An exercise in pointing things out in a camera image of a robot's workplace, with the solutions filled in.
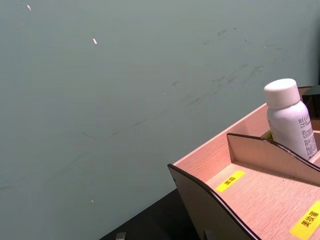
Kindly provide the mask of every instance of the wooden organizer compartment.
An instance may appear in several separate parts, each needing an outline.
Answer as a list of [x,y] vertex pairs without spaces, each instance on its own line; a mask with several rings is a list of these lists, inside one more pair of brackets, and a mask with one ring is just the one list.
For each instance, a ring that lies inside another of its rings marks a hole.
[[[300,93],[308,88],[300,88]],[[267,105],[204,143],[168,168],[201,240],[298,240],[291,228],[320,200],[320,152],[307,161],[262,138]],[[320,126],[312,122],[320,149]],[[223,192],[217,186],[245,174]],[[320,239],[320,227],[310,240]]]

